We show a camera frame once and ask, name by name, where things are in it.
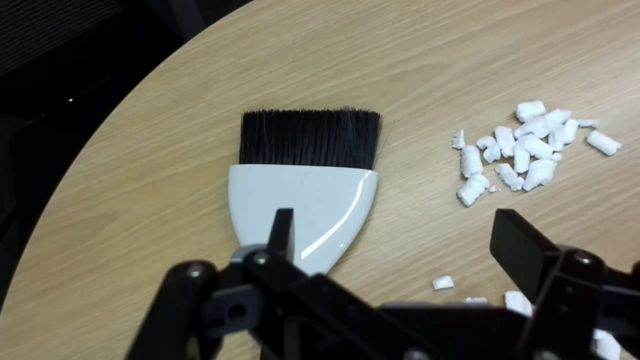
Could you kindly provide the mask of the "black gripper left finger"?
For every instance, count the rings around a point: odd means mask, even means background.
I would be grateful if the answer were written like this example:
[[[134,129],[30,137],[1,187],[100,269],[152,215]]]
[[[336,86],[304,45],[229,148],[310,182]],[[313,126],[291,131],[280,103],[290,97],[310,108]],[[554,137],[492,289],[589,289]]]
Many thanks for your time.
[[[263,360],[428,360],[416,334],[326,276],[290,260],[293,212],[274,213],[268,242],[237,249],[226,267],[205,260],[172,266],[126,360],[214,360],[234,332]]]

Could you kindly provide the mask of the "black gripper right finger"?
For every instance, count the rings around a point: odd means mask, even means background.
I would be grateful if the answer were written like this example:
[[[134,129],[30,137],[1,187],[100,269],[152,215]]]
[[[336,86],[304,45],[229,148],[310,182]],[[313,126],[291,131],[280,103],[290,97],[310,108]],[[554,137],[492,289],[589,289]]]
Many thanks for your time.
[[[640,271],[559,246],[512,208],[494,213],[490,253],[533,303],[515,353],[526,360],[596,360],[592,334],[605,330],[640,356]]]

